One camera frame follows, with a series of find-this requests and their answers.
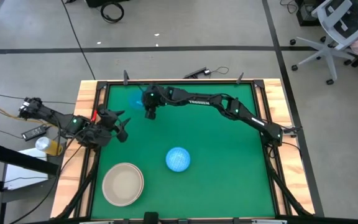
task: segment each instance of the blue textured ball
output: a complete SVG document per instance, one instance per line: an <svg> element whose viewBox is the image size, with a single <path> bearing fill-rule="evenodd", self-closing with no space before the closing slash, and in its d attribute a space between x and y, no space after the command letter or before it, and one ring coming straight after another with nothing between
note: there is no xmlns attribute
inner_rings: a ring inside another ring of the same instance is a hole
<svg viewBox="0 0 358 224"><path fill-rule="evenodd" d="M136 110L144 110L144 106L142 103L142 94L143 93L139 90L139 91L135 91L129 95L128 102L132 108L134 108Z"/></svg>
<svg viewBox="0 0 358 224"><path fill-rule="evenodd" d="M182 172L190 165L190 154L182 147L174 147L167 153L165 162L172 171Z"/></svg>

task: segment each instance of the gray floor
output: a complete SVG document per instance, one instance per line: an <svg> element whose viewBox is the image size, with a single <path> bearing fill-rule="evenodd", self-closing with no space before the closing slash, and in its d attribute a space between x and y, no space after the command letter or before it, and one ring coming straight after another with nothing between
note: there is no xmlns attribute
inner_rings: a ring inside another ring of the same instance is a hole
<svg viewBox="0 0 358 224"><path fill-rule="evenodd" d="M299 27L296 16L268 0L281 46L295 36L318 40L319 27ZM105 23L96 9L83 1L68 4L74 28L83 47L153 47L199 45L272 46L260 0L131 0L117 24ZM0 49L76 48L64 8L59 0L5 0L0 10ZM283 52L292 64L312 52ZM181 78L200 67L227 66L219 78L281 78L274 51L187 51L87 53L98 79ZM337 61L339 80L325 85L329 71L324 60L292 72L291 86L306 134L318 190L327 217L358 218L358 68ZM39 96L43 100L76 100L81 80L92 79L82 54L0 55L0 94ZM17 113L21 100L0 98L0 107ZM51 104L71 113L73 105ZM35 125L0 115L0 129L16 135ZM0 133L0 144L27 149L24 142ZM8 204L6 223L32 209L45 195ZM22 222L46 220L53 195Z"/></svg>

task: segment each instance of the cable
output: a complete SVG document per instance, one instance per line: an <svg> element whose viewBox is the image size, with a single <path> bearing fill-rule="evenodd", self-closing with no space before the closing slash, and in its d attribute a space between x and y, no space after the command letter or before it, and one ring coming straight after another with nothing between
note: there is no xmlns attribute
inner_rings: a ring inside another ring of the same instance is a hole
<svg viewBox="0 0 358 224"><path fill-rule="evenodd" d="M76 133L75 136L73 136L72 139L70 139L70 142L67 144L66 149L70 146L70 144L74 141L75 137L77 135L79 135L80 133L82 133L84 131L84 129L82 129L81 131L79 131L78 133ZM52 192L55 184L57 183L58 178L60 177L60 174L62 173L63 169L66 167L66 165L68 164L68 162L77 154L77 152L82 148L82 146L79 146L79 148L74 152L74 154L66 161L66 163L63 165L63 167L60 169L58 169L58 173L56 174L55 178L55 182L53 183L53 185L51 186L50 190L48 191L48 193L46 194L46 196L44 197L44 199L41 200L41 202L35 206L32 210L30 210L29 212L27 212L26 214L24 214L23 216L21 216L20 218L14 220L13 222L11 222L10 224L15 224L18 221L22 220L23 218L25 218L26 216L30 215L33 211L35 211L49 196L49 194Z"/></svg>
<svg viewBox="0 0 358 224"><path fill-rule="evenodd" d="M271 159L274 159L274 158L276 158L276 155L275 155L275 154L272 155L272 152L273 152L273 147L271 146L270 149L269 149L269 151L268 151L268 156L269 156Z"/></svg>
<svg viewBox="0 0 358 224"><path fill-rule="evenodd" d="M2 94L0 94L0 96L7 97L7 98L12 98L12 99L24 100L23 97L7 96L7 95L2 95ZM63 104L75 105L75 103L60 102L60 101L42 101L42 102L43 103L63 103Z"/></svg>
<svg viewBox="0 0 358 224"><path fill-rule="evenodd" d="M71 29L73 30L73 34L74 34L75 40L77 41L77 44L78 44L78 46L79 46L79 48L80 48L80 50L81 50L81 53L82 53L82 55L84 56L85 62L86 62L86 64L88 65L89 70L91 71L93 80L96 80L96 78L94 77L94 74L93 74L91 65L90 65L90 63L88 62L88 59L86 59L84 50L82 49L81 44L80 44L80 41L79 41L78 38L77 38L77 34L75 33L75 30L74 30L74 27L73 27L73 23L71 23L70 15L68 14L66 5L65 5L65 3L63 2L63 0L60 0L60 1L62 2L63 7L65 8L65 11L66 11L66 14L67 14L67 18L68 18L68 21L70 22Z"/></svg>
<svg viewBox="0 0 358 224"><path fill-rule="evenodd" d="M289 12L290 14L294 14L294 13L298 10L298 6L296 5L296 3L293 4L293 2L295 2L295 0L291 0L291 1L288 2L288 3L283 3L283 0L280 0L280 5L286 6L288 12Z"/></svg>
<svg viewBox="0 0 358 224"><path fill-rule="evenodd" d="M36 178L43 178L43 179L47 179L48 177L18 177L18 178L15 178L13 180L8 180L8 181L5 181L5 183L8 183L8 182L12 182L14 180L19 180L19 179L36 179Z"/></svg>
<svg viewBox="0 0 358 224"><path fill-rule="evenodd" d="M227 71L226 71L226 72L220 72L219 69L221 69L221 68L225 68L225 69L227 69ZM225 74L229 73L229 70L230 70L230 69L227 68L226 66L220 66L219 68L213 70L213 71L211 72L211 74L209 74L209 78L211 78L211 76L212 76L212 74L213 74L214 72L217 72L217 73L219 73L219 74L225 75Z"/></svg>
<svg viewBox="0 0 358 224"><path fill-rule="evenodd" d="M111 17L109 17L109 15L104 14L104 9L107 6L111 5L111 4L115 5L121 11L121 16L119 16L118 19L112 19ZM124 17L124 8L120 4L118 4L117 2L114 2L114 1L106 2L100 8L100 14L102 15L102 18L103 18L104 21L113 24L113 23L116 23L116 22L120 21Z"/></svg>
<svg viewBox="0 0 358 224"><path fill-rule="evenodd" d="M18 138L18 139L23 139L23 137L18 137L18 136L14 135L14 134L7 133L7 132L5 132L5 131L1 131L1 130L0 130L0 133L8 134L8 135L10 135L10 136L12 136L12 137L15 137L15 138Z"/></svg>
<svg viewBox="0 0 358 224"><path fill-rule="evenodd" d="M296 131L299 131L300 129L302 129L302 126L300 126L299 128L297 128L297 127L292 127L292 128L288 128L288 127L286 127L286 126L284 126L284 125L281 125L281 124L277 124L277 125L279 125L280 127L282 127L284 130L286 130L286 131L293 131L293 132L296 132Z"/></svg>
<svg viewBox="0 0 358 224"><path fill-rule="evenodd" d="M287 145L293 146L293 147L297 148L299 151L301 151L301 148L299 148L298 146L296 146L296 145L294 145L294 144L291 144L291 143L288 143L288 142L283 142L283 144L287 144Z"/></svg>
<svg viewBox="0 0 358 224"><path fill-rule="evenodd" d="M6 111L4 111L1 108L0 108L0 114L7 116L8 118L16 119L18 121L26 121L26 122L33 122L33 123L38 123L38 124L45 124L42 121L37 121L37 120L32 120L32 119L24 120L24 119L18 118L17 116L13 116L13 115L7 113Z"/></svg>

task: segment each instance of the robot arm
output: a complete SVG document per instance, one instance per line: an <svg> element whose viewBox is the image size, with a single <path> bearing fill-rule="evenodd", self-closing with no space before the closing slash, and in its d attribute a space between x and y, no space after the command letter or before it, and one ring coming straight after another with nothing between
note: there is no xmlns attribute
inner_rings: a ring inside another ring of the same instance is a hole
<svg viewBox="0 0 358 224"><path fill-rule="evenodd" d="M188 93L174 87L150 85L142 95L142 102L146 109L146 118L155 119L155 111L159 106L184 106L196 104L212 106L223 116L233 121L243 121L257 129L274 146L282 145L283 131L278 124L267 123L254 116L239 100L227 94L200 94Z"/></svg>
<svg viewBox="0 0 358 224"><path fill-rule="evenodd" d="M97 113L101 118L95 123L95 119L88 119L84 116L73 114L62 114L50 109L42 104L40 98L26 98L19 109L19 117L24 119L42 119L54 126L60 128L60 135L63 138L76 137L78 143L85 147L96 148L105 146L113 137L111 132L114 131L120 142L126 141L128 134L124 126L129 119L119 122L118 116L124 111L113 112L99 105Z"/></svg>

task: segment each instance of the white office chair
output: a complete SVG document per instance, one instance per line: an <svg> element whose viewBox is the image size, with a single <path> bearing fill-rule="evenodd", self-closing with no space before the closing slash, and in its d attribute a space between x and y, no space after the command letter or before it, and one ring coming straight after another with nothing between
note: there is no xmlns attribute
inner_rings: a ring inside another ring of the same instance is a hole
<svg viewBox="0 0 358 224"><path fill-rule="evenodd" d="M312 56L299 62L297 65L292 65L291 68L293 71L296 71L298 70L298 65L302 65L314 59L319 60L321 59L321 57L324 57L327 61L329 71L331 73L331 79L326 81L328 85L334 84L334 81L337 80L333 56L346 58L347 61L345 62L345 64L349 65L350 63L352 63L352 60L354 60L354 57L348 54L353 53L352 50L348 48L348 46L358 40L358 29L355 30L351 35L347 35L347 37L344 37L342 35L345 31L349 29L348 26L346 26L346 24L342 20L342 18L344 16L349 16L349 14L351 13L349 9L353 5L352 1L344 0L336 9L330 6L332 1L333 0L326 0L311 13L313 17L317 17L319 19L321 26L327 33L326 37L322 37L320 39L323 44L313 42L311 40L306 40L301 37L296 37L298 40L304 42L305 44L318 51ZM296 40L292 39L290 41L290 44L295 45Z"/></svg>

